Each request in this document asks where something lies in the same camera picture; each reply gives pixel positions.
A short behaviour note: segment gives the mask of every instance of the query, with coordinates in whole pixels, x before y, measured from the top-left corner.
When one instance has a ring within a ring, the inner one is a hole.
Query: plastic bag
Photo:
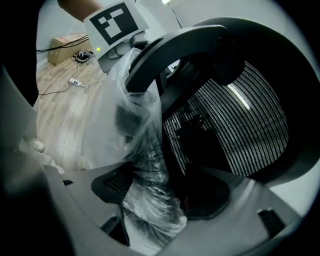
[[[123,201],[126,217],[164,246],[185,227],[187,218],[169,185],[156,82],[144,93],[129,93],[125,87],[139,53],[132,49],[112,67],[91,111],[84,148],[92,168],[132,162],[138,169]]]

